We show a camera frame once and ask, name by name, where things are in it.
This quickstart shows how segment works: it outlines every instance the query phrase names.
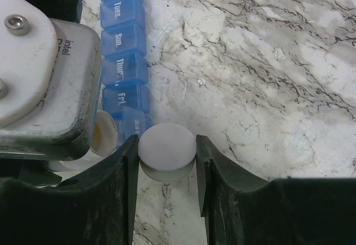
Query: pill organizer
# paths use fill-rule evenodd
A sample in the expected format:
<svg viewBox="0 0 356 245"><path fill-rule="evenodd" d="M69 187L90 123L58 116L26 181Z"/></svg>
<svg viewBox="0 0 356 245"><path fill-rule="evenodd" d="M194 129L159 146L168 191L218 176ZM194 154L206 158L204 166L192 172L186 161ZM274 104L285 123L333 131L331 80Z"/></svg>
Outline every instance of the pill organizer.
<svg viewBox="0 0 356 245"><path fill-rule="evenodd" d="M115 121L118 146L152 126L144 0L101 0L103 110Z"/></svg>

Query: marble countertop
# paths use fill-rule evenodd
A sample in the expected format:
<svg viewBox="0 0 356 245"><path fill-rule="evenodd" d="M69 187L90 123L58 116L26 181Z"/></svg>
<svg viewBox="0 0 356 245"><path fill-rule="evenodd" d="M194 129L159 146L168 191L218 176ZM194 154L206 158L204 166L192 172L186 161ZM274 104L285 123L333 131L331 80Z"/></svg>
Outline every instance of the marble countertop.
<svg viewBox="0 0 356 245"><path fill-rule="evenodd" d="M82 23L98 33L100 0ZM145 0L154 123L266 179L356 170L356 0ZM196 173L140 173L135 245L206 244Z"/></svg>

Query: marble surface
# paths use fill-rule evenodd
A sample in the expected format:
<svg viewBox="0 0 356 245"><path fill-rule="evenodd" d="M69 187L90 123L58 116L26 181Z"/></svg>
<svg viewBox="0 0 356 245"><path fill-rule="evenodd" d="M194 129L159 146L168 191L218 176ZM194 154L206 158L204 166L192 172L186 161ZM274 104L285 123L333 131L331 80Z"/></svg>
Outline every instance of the marble surface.
<svg viewBox="0 0 356 245"><path fill-rule="evenodd" d="M100 32L100 0L82 23ZM356 170L356 0L145 0L154 123L266 179ZM135 245L206 244L196 173L140 173Z"/></svg>

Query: metal bolt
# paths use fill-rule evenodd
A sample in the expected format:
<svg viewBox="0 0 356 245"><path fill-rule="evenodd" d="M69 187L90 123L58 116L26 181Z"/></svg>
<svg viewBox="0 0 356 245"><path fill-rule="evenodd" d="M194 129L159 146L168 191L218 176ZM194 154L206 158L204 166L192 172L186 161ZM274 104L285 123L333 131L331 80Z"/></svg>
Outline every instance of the metal bolt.
<svg viewBox="0 0 356 245"><path fill-rule="evenodd" d="M29 23L24 16L12 14L5 19L5 26L15 36L23 36L29 32Z"/></svg>
<svg viewBox="0 0 356 245"><path fill-rule="evenodd" d="M7 94L7 85L5 84L5 82L3 82L3 80L0 78L0 99L2 99L3 97L5 97Z"/></svg>

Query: screw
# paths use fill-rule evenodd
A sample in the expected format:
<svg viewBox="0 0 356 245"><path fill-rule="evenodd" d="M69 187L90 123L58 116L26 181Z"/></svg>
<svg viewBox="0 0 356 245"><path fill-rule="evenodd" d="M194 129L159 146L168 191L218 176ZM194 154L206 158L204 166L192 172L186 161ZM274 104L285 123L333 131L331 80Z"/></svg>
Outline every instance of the screw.
<svg viewBox="0 0 356 245"><path fill-rule="evenodd" d="M7 85L5 84L5 82L3 82L3 80L0 78L0 99L2 99L3 97L5 97L7 94Z"/></svg>
<svg viewBox="0 0 356 245"><path fill-rule="evenodd" d="M5 19L5 26L15 36L23 36L29 32L29 23L24 16L12 14Z"/></svg>

